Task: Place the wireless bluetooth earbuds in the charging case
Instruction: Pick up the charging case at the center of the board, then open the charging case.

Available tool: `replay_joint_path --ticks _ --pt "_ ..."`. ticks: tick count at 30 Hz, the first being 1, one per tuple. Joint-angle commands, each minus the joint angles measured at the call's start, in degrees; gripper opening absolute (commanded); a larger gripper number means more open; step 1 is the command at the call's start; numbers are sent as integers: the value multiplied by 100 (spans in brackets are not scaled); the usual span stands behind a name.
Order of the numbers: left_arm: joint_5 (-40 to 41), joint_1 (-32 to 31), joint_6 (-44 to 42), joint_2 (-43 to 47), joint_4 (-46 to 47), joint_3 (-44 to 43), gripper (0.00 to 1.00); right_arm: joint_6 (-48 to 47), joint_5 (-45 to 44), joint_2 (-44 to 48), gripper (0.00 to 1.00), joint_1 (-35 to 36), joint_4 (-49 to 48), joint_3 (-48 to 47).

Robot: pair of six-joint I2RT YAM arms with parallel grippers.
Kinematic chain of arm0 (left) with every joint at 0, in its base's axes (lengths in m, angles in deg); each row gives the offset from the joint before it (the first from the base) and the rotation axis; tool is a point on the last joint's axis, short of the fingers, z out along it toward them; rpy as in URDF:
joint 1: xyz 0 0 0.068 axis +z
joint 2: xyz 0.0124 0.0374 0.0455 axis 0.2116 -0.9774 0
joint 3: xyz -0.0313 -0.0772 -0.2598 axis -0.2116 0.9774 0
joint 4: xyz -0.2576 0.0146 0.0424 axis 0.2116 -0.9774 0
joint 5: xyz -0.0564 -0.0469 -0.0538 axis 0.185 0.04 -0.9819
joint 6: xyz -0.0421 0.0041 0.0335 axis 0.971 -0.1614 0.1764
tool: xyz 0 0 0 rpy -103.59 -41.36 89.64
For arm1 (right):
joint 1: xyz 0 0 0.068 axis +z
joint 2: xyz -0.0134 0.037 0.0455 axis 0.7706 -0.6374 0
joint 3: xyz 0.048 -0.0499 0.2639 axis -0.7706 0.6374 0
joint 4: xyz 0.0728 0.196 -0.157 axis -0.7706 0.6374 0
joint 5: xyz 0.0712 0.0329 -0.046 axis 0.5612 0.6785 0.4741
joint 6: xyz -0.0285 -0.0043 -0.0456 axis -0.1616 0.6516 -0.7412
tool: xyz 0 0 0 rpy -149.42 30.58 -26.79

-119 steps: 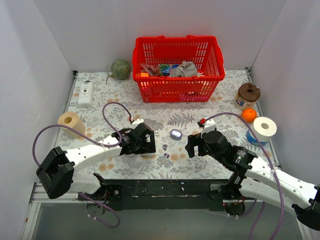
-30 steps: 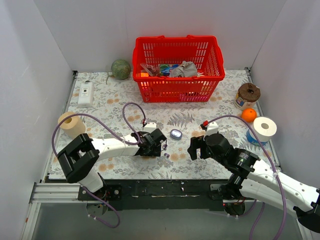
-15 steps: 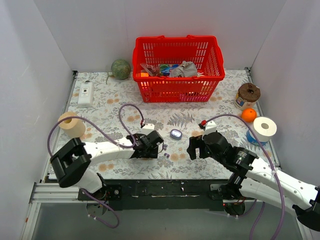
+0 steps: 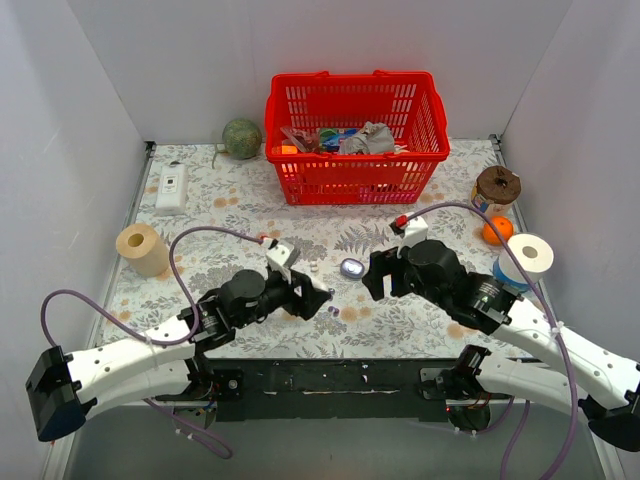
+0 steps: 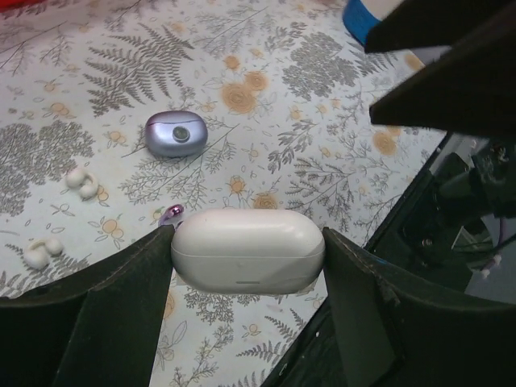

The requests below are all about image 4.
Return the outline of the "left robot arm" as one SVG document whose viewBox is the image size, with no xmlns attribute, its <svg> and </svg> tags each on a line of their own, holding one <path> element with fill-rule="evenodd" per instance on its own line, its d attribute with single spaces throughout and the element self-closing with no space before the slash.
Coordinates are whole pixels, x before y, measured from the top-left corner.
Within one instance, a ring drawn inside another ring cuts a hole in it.
<svg viewBox="0 0 640 480">
<path fill-rule="evenodd" d="M 213 377 L 194 365 L 197 357 L 232 342 L 237 330 L 278 309 L 309 320 L 331 297 L 329 287 L 300 272 L 284 277 L 241 270 L 194 309 L 145 332 L 75 352 L 53 345 L 41 353 L 25 385 L 37 438 L 58 440 L 132 401 L 182 393 L 203 399 Z"/>
</svg>

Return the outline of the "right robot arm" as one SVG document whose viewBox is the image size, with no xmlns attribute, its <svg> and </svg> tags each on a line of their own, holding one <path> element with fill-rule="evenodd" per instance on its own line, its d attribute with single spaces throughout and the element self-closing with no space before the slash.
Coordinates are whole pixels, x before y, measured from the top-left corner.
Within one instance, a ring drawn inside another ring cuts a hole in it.
<svg viewBox="0 0 640 480">
<path fill-rule="evenodd" d="M 376 251 L 363 283 L 371 297 L 414 294 L 460 325 L 510 343 L 542 362 L 537 368 L 469 345 L 450 370 L 429 380 L 429 394 L 475 397 L 481 392 L 521 396 L 549 408 L 578 412 L 600 439 L 629 452 L 639 449 L 639 364 L 606 351 L 561 326 L 495 277 L 467 271 L 437 240 Z"/>
</svg>

